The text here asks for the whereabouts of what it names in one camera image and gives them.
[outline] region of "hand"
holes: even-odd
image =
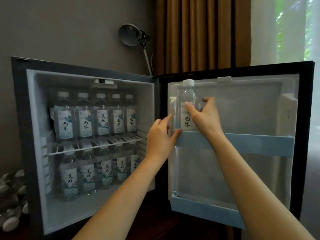
[[[162,165],[169,157],[181,129],[176,129],[171,137],[168,136],[168,123],[171,114],[163,120],[157,119],[146,136],[146,157],[156,158]]]
[[[192,121],[207,139],[209,136],[213,136],[214,138],[224,136],[215,98],[205,97],[202,101],[207,104],[200,112],[188,102],[185,103],[186,110],[191,115]]]

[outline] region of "refrigerator frame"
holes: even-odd
[[[311,117],[313,89],[313,61],[301,61],[282,64],[268,64],[248,67],[225,68],[216,70],[182,72],[156,76],[160,84],[160,119],[168,114],[168,83],[182,82],[185,79],[203,80],[218,77],[272,76],[299,74],[298,111],[293,151],[290,212],[299,220],[302,209],[303,191],[306,176],[308,140]],[[168,194],[168,162],[162,166],[162,174],[166,173],[166,193]]]
[[[34,148],[34,136],[32,128],[30,99],[28,90],[27,69],[49,71],[57,73],[69,73],[76,75],[94,76],[102,78],[114,78],[121,80],[131,80],[146,83],[154,83],[154,117],[159,118],[159,82],[151,76],[122,73],[111,70],[98,68],[89,68],[76,65],[68,65],[54,63],[42,60],[27,59],[21,57],[11,57],[12,75],[14,83],[14,91],[16,97],[19,137],[21,141],[22,165],[25,170],[26,180],[26,197],[28,200],[30,211],[30,225],[33,231],[34,238],[55,238],[59,236],[69,235],[70,238],[77,233],[81,227],[88,221],[89,218],[78,221],[72,225],[64,227],[60,230],[44,235],[43,219],[40,202],[40,192],[38,185],[38,172],[36,164],[36,153]],[[155,187],[157,189],[157,180],[162,176],[156,175]]]

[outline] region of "sheer white curtain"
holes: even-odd
[[[320,0],[252,0],[251,65],[315,61],[301,223],[320,240]]]

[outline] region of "person's left arm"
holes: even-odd
[[[153,178],[168,158],[181,132],[178,129],[168,137],[170,118],[171,114],[154,122],[147,135],[145,159],[73,239],[126,238]]]

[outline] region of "mini refrigerator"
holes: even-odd
[[[195,80],[198,97],[215,97],[223,132],[277,198],[299,219],[304,190],[314,62],[270,64],[144,76],[12,57],[22,163],[30,221],[37,238],[84,224],[118,188],[65,202],[57,197],[57,160],[50,108],[57,91],[130,92],[137,105],[142,160],[153,122],[172,113],[180,126],[182,81]],[[117,141],[109,141],[111,146]],[[245,229],[214,151],[196,131],[182,131],[149,190],[171,210]]]

